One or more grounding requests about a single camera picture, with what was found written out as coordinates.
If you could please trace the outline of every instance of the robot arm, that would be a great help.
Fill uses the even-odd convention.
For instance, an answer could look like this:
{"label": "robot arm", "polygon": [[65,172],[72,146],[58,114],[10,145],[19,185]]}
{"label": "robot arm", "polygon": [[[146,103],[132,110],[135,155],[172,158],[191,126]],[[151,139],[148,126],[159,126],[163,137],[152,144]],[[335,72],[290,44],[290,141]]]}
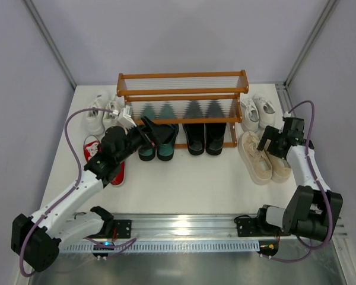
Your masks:
{"label": "robot arm", "polygon": [[173,135],[169,125],[156,125],[147,117],[142,118],[145,125],[134,125],[128,133],[119,126],[109,128],[98,152],[84,166],[79,186],[64,198],[76,181],[71,183],[53,201],[30,217],[20,214],[12,224],[11,248],[20,254],[24,239],[36,221],[52,208],[56,201],[63,200],[44,218],[27,243],[24,260],[37,272],[48,268],[57,258],[59,250],[94,234],[107,235],[113,228],[113,216],[101,207],[93,207],[91,211],[75,220],[66,222],[80,206],[94,194],[100,192],[112,179],[119,174],[120,164],[140,147],[159,145]]}
{"label": "robot arm", "polygon": [[[311,141],[309,141],[309,152],[306,155],[304,120],[284,118],[284,122],[281,131],[271,126],[266,127],[258,150],[263,150],[270,140],[267,151],[289,162],[298,187],[286,209],[271,205],[264,205],[260,208],[256,218],[258,226],[266,231],[271,230],[273,226],[281,229],[283,234],[324,241],[328,227],[332,226],[332,232],[335,229],[343,199],[340,194],[331,192],[323,180],[315,162]],[[313,178],[313,172],[316,174],[317,181],[323,186],[330,203],[332,225],[329,225],[325,202],[317,181]]]}

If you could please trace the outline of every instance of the cable connector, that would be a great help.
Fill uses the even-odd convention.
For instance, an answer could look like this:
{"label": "cable connector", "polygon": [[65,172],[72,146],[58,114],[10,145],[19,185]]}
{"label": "cable connector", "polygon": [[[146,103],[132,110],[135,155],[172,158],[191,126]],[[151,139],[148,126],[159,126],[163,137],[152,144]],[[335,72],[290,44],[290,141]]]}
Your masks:
{"label": "cable connector", "polygon": [[117,116],[119,116],[120,112],[115,109],[115,110],[113,110],[112,114],[113,114],[113,116],[117,117]]}
{"label": "cable connector", "polygon": [[284,118],[291,118],[291,113],[285,112],[284,113]]}
{"label": "cable connector", "polygon": [[122,124],[126,129],[130,129],[134,126],[137,126],[132,119],[132,107],[129,105],[125,105],[125,107],[120,112],[119,119],[117,121]]}

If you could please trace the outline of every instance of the shoe sole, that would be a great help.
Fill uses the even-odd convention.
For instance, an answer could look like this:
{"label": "shoe sole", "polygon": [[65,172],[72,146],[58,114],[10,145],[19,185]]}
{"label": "shoe sole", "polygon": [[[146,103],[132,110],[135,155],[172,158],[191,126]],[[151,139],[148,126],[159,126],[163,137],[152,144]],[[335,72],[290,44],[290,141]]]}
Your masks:
{"label": "shoe sole", "polygon": [[210,156],[218,156],[219,154],[221,154],[221,152],[223,151],[223,148],[219,149],[219,150],[210,150],[209,148],[206,148],[206,152],[210,155]]}
{"label": "shoe sole", "polygon": [[265,129],[267,126],[274,126],[274,122],[272,122],[272,123],[266,123],[266,122],[260,120],[259,126],[260,126],[261,128],[263,128],[263,129]]}
{"label": "shoe sole", "polygon": [[204,153],[204,148],[202,148],[201,150],[192,150],[189,147],[189,144],[187,143],[187,149],[189,150],[190,154],[193,156],[200,156],[202,153]]}
{"label": "shoe sole", "polygon": [[241,159],[244,161],[245,165],[247,166],[248,169],[248,173],[250,178],[252,179],[252,181],[257,184],[257,185],[266,185],[269,183],[269,181],[271,180],[271,178],[269,179],[261,179],[260,177],[257,176],[257,174],[255,173],[252,163],[250,162],[250,160],[247,157],[247,153],[245,152],[244,148],[243,148],[243,136],[246,135],[247,133],[245,132],[244,134],[242,134],[237,142],[237,149],[239,150],[239,154],[241,156]]}
{"label": "shoe sole", "polygon": [[286,177],[280,176],[275,171],[273,171],[273,173],[272,173],[272,180],[275,183],[284,183],[289,179],[289,177],[290,177],[290,175],[286,176]]}
{"label": "shoe sole", "polygon": [[174,152],[169,156],[161,156],[157,153],[158,159],[162,160],[163,162],[164,161],[167,162],[167,161],[171,160],[173,158],[173,156],[174,156]]}
{"label": "shoe sole", "polygon": [[259,129],[259,125],[257,124],[257,128],[255,128],[255,129],[250,129],[250,128],[248,128],[245,124],[241,123],[241,129],[242,129],[244,132],[257,132],[258,129]]}
{"label": "shoe sole", "polygon": [[143,162],[147,162],[147,161],[151,161],[154,157],[155,157],[155,149],[153,150],[153,154],[151,154],[150,156],[143,156],[142,154],[138,153],[138,157],[143,161]]}
{"label": "shoe sole", "polygon": [[86,127],[86,130],[88,131],[88,133],[90,135],[102,135],[104,132],[105,132],[105,127],[104,125],[102,124],[100,127],[94,129],[94,128],[89,128],[89,127]]}

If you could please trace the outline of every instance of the wooden shoe rack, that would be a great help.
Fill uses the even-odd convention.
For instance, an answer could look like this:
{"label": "wooden shoe rack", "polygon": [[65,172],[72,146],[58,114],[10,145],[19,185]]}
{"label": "wooden shoe rack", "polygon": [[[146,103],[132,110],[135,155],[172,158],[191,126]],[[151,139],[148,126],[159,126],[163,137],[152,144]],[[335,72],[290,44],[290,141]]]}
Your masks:
{"label": "wooden shoe rack", "polygon": [[[164,104],[174,110],[174,119],[155,119],[156,124],[228,123],[231,142],[224,147],[236,147],[235,123],[241,122],[240,93],[248,93],[245,70],[236,72],[197,72],[163,74],[119,74],[117,95],[133,109],[132,117],[142,124],[141,117],[147,106],[152,107],[156,118]],[[187,115],[190,104],[200,107],[200,114]],[[211,110],[217,106],[217,112]],[[187,148],[176,144],[176,148]]]}

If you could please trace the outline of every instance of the white wall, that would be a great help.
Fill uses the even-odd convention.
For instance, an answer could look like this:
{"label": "white wall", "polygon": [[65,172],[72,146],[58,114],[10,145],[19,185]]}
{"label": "white wall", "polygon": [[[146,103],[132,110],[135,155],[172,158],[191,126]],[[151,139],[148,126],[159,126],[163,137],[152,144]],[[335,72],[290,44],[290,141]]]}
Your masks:
{"label": "white wall", "polygon": [[77,84],[237,71],[284,81],[327,0],[34,0]]}
{"label": "white wall", "polygon": [[342,215],[356,248],[356,0],[340,1],[290,91],[294,104],[315,103],[317,162],[331,189],[343,195]]}
{"label": "white wall", "polygon": [[20,0],[0,0],[0,285],[18,257],[13,219],[39,207],[72,99]]}

